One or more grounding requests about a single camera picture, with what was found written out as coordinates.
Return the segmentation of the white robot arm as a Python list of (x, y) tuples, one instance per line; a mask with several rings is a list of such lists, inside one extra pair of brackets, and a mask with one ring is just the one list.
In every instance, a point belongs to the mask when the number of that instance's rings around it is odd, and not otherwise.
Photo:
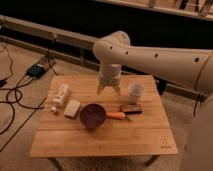
[(180, 171), (213, 171), (213, 49), (132, 46), (128, 34), (116, 31), (93, 44), (100, 76), (121, 64), (206, 96), (192, 122)]

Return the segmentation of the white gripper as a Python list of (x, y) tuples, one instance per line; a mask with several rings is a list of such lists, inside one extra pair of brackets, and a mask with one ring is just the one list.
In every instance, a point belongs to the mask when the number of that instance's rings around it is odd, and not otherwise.
[(112, 86), (115, 93), (120, 96), (121, 66), (119, 64), (101, 63), (99, 70), (99, 86), (97, 94), (100, 95), (105, 86)]

